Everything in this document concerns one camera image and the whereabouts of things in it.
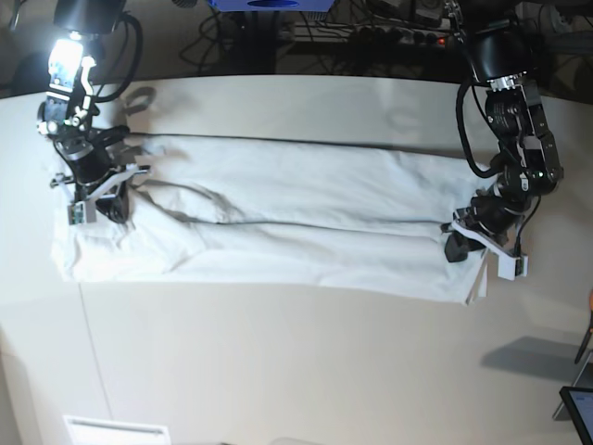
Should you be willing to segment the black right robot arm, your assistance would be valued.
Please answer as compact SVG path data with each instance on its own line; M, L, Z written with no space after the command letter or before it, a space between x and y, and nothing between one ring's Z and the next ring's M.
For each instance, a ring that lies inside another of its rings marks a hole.
M39 134L51 141L69 169L52 180L69 200L69 224L93 223L102 214L123 224L129 216L130 168L119 165L107 148L123 139L125 129L93 129L99 114L91 80L99 57L99 38L113 32L123 1L59 1L54 24L67 35L56 40L48 59L49 84L38 110Z

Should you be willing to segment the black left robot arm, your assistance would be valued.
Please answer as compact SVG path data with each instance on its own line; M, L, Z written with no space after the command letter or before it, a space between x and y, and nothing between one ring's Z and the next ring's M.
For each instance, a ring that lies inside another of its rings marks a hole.
M515 266L522 266L522 237L543 197L563 178L555 138L549 129L539 87L533 77L532 48L516 18L512 1L447 1L450 29L470 67L460 85L455 115L461 148L470 170L492 180L470 204L444 226L449 262L466 261L470 253L503 248L508 232L516 230L506 250ZM465 96L486 88L478 109L498 143L498 154L487 168L472 152L464 119Z

